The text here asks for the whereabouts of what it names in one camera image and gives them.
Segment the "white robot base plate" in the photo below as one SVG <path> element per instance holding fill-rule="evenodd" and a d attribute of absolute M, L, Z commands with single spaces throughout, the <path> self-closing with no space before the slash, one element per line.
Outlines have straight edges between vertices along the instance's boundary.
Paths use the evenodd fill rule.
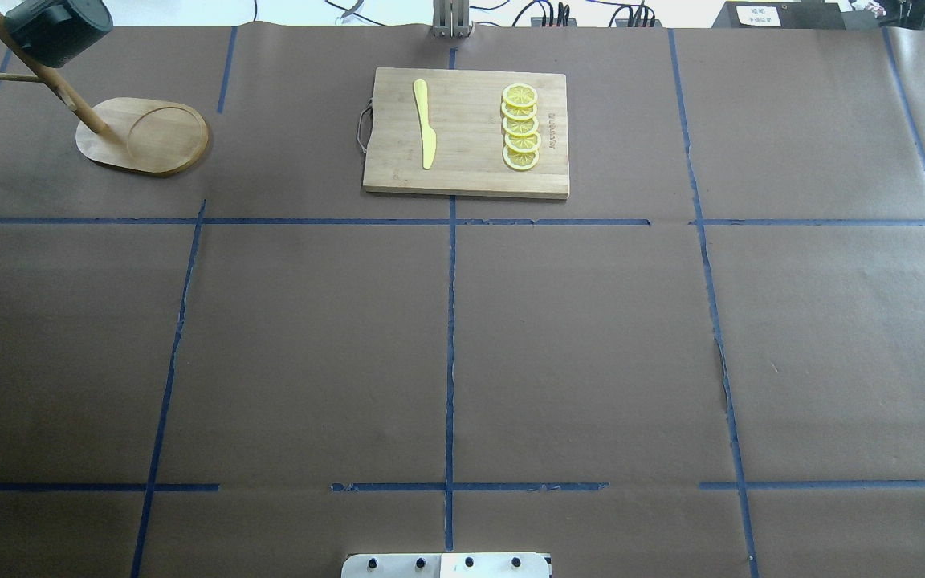
<path fill-rule="evenodd" d="M 349 556 L 341 577 L 552 577 L 539 552 L 369 553 Z"/>

